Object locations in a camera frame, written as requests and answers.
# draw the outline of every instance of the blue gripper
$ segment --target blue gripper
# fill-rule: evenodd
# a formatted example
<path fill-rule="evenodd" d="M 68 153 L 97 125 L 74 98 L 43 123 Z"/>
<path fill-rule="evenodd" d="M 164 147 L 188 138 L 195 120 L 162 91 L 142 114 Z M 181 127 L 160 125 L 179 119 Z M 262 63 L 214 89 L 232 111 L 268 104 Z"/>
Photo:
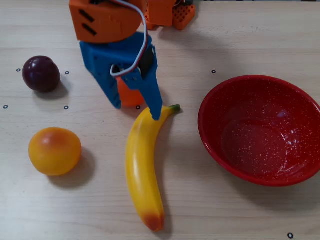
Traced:
<path fill-rule="evenodd" d="M 109 44 L 96 44 L 80 42 L 84 65 L 96 79 L 112 105 L 120 109 L 121 100 L 118 92 L 117 80 L 110 75 L 114 64 L 120 69 L 129 68 L 135 61 L 143 44 L 144 34 L 136 32 L 131 37 Z M 152 38 L 148 36 L 147 50 L 152 48 L 152 65 L 146 74 L 141 75 L 138 68 L 122 76 L 123 81 L 131 90 L 139 90 L 154 120 L 159 120 L 163 101 L 157 82 L 157 55 L 156 48 L 151 44 Z"/>

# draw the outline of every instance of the orange robot part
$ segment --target orange robot part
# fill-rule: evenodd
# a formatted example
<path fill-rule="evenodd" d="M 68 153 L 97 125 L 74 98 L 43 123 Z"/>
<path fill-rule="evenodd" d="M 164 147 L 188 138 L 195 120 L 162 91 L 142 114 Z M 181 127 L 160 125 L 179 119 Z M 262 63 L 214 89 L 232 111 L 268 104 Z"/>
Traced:
<path fill-rule="evenodd" d="M 70 0 L 69 7 L 76 37 L 80 41 L 107 44 L 124 40 L 133 35 L 141 24 L 136 11 L 104 1 L 92 4 L 92 0 Z M 147 0 L 129 0 L 143 13 Z"/>
<path fill-rule="evenodd" d="M 149 22 L 154 25 L 172 26 L 172 8 L 176 0 L 148 0 Z"/>
<path fill-rule="evenodd" d="M 173 9 L 173 26 L 178 30 L 183 30 L 191 22 L 196 15 L 196 7 L 194 5 L 179 5 Z"/>
<path fill-rule="evenodd" d="M 196 15 L 195 5 L 179 4 L 175 6 L 176 0 L 148 0 L 145 12 L 146 26 L 153 30 L 155 26 L 174 26 L 183 30 Z"/>
<path fill-rule="evenodd" d="M 116 81 L 122 106 L 136 107 L 145 102 L 144 97 L 141 95 L 139 90 L 131 90 L 121 77 L 116 77 Z"/>

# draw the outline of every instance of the wooden table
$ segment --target wooden table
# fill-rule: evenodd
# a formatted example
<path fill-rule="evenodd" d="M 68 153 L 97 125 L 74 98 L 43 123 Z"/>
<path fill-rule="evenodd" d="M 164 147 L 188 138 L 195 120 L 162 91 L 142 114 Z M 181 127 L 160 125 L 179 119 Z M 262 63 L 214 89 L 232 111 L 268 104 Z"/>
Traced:
<path fill-rule="evenodd" d="M 320 238 L 320 174 L 292 187 L 245 182 L 210 157 L 197 126 L 206 94 L 240 75 L 284 79 L 319 103 L 320 4 L 197 8 L 184 31 L 150 32 L 164 103 L 183 108 L 156 146 L 166 217 L 165 230 L 154 234 L 136 214 L 124 167 L 127 136 L 142 109 L 114 109 L 87 72 L 68 1 L 0 1 L 1 240 L 286 240 L 289 232 L 297 240 Z M 16 71 L 36 55 L 58 65 L 57 91 L 35 94 Z M 28 144 L 54 126 L 80 137 L 83 158 L 70 174 L 46 177 L 32 166 Z"/>

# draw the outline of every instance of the speckled bowl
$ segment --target speckled bowl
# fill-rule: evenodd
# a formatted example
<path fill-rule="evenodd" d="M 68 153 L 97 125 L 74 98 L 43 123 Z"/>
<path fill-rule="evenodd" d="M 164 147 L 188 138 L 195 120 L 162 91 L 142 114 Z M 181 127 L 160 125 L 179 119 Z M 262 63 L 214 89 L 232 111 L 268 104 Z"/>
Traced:
<path fill-rule="evenodd" d="M 211 156 L 232 174 L 259 185 L 289 186 L 320 170 L 319 109 L 286 81 L 239 76 L 205 97 L 198 128 Z"/>

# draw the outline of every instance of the yellow banana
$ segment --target yellow banana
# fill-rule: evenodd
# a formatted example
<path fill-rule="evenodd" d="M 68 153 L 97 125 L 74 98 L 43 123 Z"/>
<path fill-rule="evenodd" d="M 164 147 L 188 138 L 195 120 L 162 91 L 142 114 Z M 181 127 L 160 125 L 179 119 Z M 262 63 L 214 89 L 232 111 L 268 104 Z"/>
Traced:
<path fill-rule="evenodd" d="M 155 145 L 160 128 L 180 105 L 163 106 L 161 117 L 153 120 L 147 107 L 130 131 L 125 151 L 125 173 L 129 192 L 144 224 L 152 231 L 164 228 L 165 212 L 155 172 Z"/>

